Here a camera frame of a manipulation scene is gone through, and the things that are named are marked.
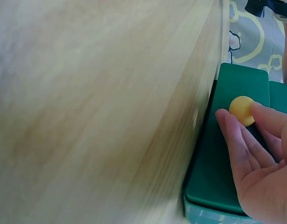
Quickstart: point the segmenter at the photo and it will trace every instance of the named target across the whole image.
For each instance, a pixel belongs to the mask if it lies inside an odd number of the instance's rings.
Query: blurred wood panel
[[[184,222],[225,8],[0,0],[0,224]]]

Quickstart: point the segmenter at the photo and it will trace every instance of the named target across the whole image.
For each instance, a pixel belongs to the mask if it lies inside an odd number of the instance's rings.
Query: fabric
[[[269,8],[258,18],[245,11],[246,4],[230,1],[228,62],[266,70],[270,80],[282,82],[283,24]]]

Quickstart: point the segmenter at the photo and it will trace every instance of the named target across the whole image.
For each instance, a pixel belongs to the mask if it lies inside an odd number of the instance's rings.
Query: green plastic case
[[[228,63],[221,65],[184,182],[185,214],[192,223],[223,221],[228,224],[238,220],[256,223],[238,202],[227,146],[215,119],[215,112],[220,108],[228,109],[238,96],[251,97],[287,113],[287,85],[269,82],[268,74],[263,70]],[[248,130],[267,148],[255,125]]]

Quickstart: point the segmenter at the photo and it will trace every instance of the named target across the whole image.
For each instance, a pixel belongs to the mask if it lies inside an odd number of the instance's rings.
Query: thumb
[[[252,114],[258,125],[281,139],[283,159],[287,164],[287,114],[258,103],[252,105]]]

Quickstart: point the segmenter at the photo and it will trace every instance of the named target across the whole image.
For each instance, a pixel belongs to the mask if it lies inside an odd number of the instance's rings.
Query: green lid
[[[287,113],[287,85],[270,81],[270,107]]]
[[[248,96],[269,106],[268,74],[234,64],[221,65],[210,112],[196,145],[194,164],[189,170],[185,196],[192,204],[245,216],[233,183],[226,143],[215,119],[215,112],[220,108],[228,109],[238,96]],[[248,129],[258,135],[254,126]]]

